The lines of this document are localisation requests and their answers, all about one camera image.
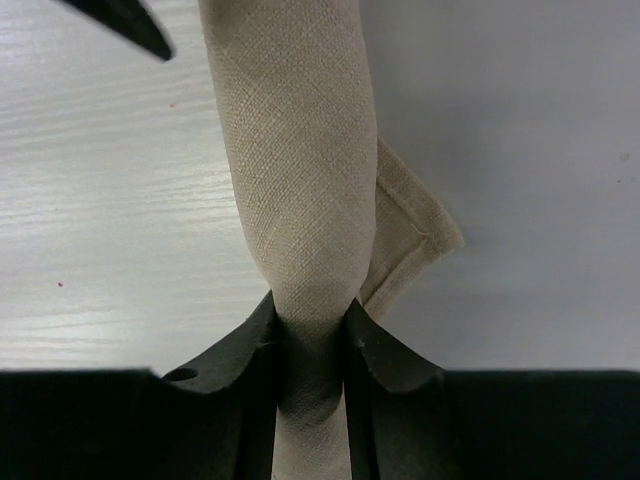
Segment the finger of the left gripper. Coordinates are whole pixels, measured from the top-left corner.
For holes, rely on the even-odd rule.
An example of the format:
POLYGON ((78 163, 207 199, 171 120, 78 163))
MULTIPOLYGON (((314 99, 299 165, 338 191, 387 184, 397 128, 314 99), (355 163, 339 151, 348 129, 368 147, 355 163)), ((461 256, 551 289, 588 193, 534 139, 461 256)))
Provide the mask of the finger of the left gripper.
POLYGON ((163 62, 173 58, 173 44, 169 35, 144 1, 61 0, 60 3, 163 62))

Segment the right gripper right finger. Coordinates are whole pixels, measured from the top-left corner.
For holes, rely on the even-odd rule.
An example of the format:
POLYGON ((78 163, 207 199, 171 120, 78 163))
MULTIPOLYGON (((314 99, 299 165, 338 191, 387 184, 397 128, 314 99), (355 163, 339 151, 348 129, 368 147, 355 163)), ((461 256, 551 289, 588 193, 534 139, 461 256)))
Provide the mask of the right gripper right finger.
POLYGON ((446 370, 376 324, 342 322, 356 479, 635 479, 639 376, 446 370))

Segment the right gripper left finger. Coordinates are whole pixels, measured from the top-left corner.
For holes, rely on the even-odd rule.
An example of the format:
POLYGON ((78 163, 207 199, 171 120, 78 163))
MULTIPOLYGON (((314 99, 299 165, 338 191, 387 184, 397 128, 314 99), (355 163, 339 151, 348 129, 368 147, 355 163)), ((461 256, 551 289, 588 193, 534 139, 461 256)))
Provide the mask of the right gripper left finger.
POLYGON ((1 374, 5 479, 267 479, 282 338, 271 296, 210 348, 147 369, 1 374))

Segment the beige cloth napkin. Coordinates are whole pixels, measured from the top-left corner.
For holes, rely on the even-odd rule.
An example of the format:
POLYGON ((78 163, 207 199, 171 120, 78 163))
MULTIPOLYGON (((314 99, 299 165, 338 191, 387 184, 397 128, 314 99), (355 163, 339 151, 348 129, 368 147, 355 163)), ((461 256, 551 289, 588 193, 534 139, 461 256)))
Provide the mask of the beige cloth napkin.
POLYGON ((347 479, 340 322, 354 301, 381 318, 464 240, 378 132, 357 2, 199 8, 239 218, 284 330, 272 473, 347 479))

